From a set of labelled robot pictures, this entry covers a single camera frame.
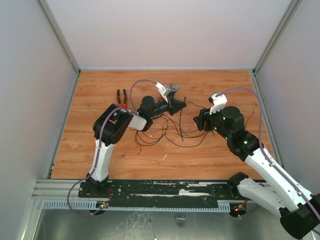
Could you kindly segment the black zip tie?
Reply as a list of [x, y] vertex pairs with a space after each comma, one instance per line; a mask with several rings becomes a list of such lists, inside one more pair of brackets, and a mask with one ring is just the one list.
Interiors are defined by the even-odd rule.
[[179, 114], [179, 132], [180, 132], [180, 137], [182, 142], [184, 142], [184, 134], [183, 134], [183, 130], [182, 130], [182, 113], [183, 113], [183, 108], [180, 110], [180, 114]]

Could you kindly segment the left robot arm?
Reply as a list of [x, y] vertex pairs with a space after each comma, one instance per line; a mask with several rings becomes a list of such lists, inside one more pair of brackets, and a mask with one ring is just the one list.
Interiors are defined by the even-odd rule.
[[116, 104], [110, 105], [93, 125], [95, 152], [90, 171], [86, 176], [89, 191], [96, 197], [103, 197], [108, 190], [109, 165], [113, 150], [127, 128], [145, 132], [153, 124], [153, 119], [164, 113], [171, 116], [185, 108], [187, 104], [169, 96], [167, 100], [155, 102], [147, 95], [142, 98], [136, 113]]

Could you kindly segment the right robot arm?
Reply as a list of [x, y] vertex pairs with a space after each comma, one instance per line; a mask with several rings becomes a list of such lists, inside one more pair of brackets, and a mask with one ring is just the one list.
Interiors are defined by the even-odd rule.
[[244, 115], [235, 106], [211, 113], [203, 108], [193, 118], [200, 131], [216, 131], [229, 150], [251, 166], [271, 190], [239, 172], [228, 180], [227, 194], [253, 200], [277, 218], [293, 238], [301, 240], [320, 224], [320, 196], [299, 184], [271, 156], [259, 139], [246, 130]]

